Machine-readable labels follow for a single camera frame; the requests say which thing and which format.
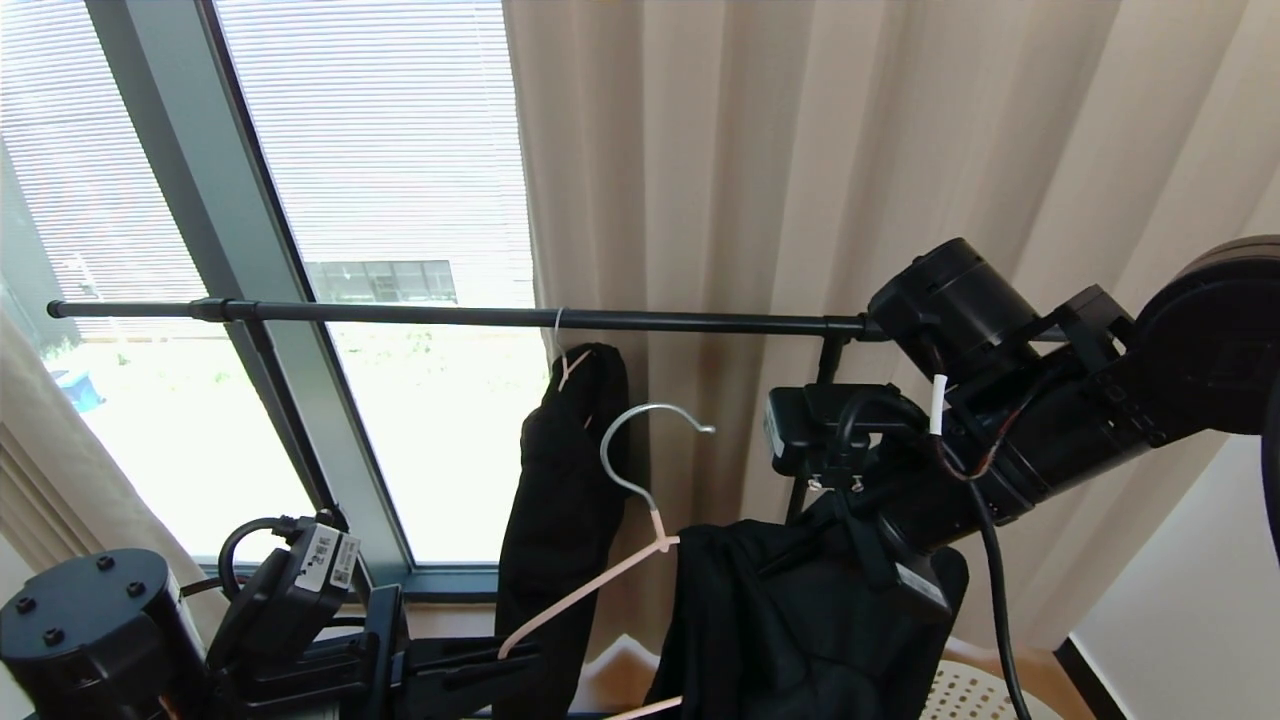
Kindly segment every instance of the wooden floor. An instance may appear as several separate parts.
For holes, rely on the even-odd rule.
[[[1024,691],[1052,707],[1064,720],[1093,720],[1089,706],[1084,703],[1084,698],[1076,692],[1071,679],[1066,676],[1052,652],[1025,648],[1016,651],[1015,656],[1018,679]],[[972,665],[997,678],[1005,676],[1000,671],[1000,653],[993,650],[972,646],[952,638],[947,641],[947,650],[942,657]]]

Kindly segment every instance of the black baseboard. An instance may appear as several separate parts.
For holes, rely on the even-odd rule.
[[[1080,693],[1084,703],[1089,706],[1098,720],[1129,720],[1116,700],[1107,692],[1107,687],[1093,673],[1093,667],[1084,661],[1084,656],[1080,655],[1080,650],[1075,647],[1071,638],[1066,638],[1066,642],[1053,651],[1053,657],[1057,659],[1057,664],[1062,666],[1066,676],[1071,679],[1071,684],[1075,685],[1076,692]]]

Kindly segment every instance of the window frame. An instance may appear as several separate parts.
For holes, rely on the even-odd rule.
[[[315,302],[212,0],[86,0],[86,6],[156,182],[210,295]],[[394,277],[394,264],[390,268]],[[426,261],[419,272],[430,291]],[[332,290],[328,275],[326,283]],[[227,329],[311,502],[316,507],[337,502],[361,538],[357,587],[394,583],[416,601],[493,602],[497,564],[415,562],[328,328],[291,322],[265,325],[302,428],[287,421],[244,325],[232,323]],[[310,437],[323,478],[307,471],[298,432]]]

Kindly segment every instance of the hanging clothes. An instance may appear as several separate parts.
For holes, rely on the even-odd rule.
[[[541,405],[520,438],[520,486],[507,520],[498,562],[497,634],[526,620],[604,571],[609,546],[631,495],[604,474],[604,430],[630,406],[627,372],[616,347],[577,346],[552,365]],[[566,364],[568,379],[561,387]],[[627,437],[609,446],[616,468],[627,466]],[[547,675],[530,689],[494,703],[495,720],[561,720],[577,692],[595,594],[557,615],[530,639],[547,661]]]
[[[836,498],[827,493],[794,525],[742,520],[680,533],[675,611],[646,702],[684,702],[653,717],[920,716],[954,618],[922,623],[865,587],[847,534],[831,527]],[[809,560],[760,577],[769,559],[812,542]],[[959,609],[964,556],[943,548],[932,565]]]

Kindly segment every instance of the curtain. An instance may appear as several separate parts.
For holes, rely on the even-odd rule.
[[[541,306],[854,314],[963,236],[1042,313],[1098,283],[1137,315],[1202,251],[1280,232],[1270,0],[556,0],[506,18]],[[591,336],[623,350],[634,398],[719,428],[637,420],[668,528],[782,520],[763,400],[812,382],[815,340]],[[927,398],[892,345],[851,345],[837,380]],[[1002,528],[1015,642],[1056,647],[1222,439]],[[620,556],[645,542],[641,515]],[[973,584],[956,634],[992,647],[982,547],[959,547]],[[623,633],[659,648],[673,568],[603,591],[595,651]]]
[[[163,454],[165,448],[157,446],[155,451]],[[182,473],[179,460],[174,459],[175,477]],[[180,584],[205,578],[63,397],[35,348],[4,311],[0,533],[36,573],[81,555],[142,547],[164,556]],[[188,598],[188,605],[201,637],[210,642],[227,601],[206,592]]]

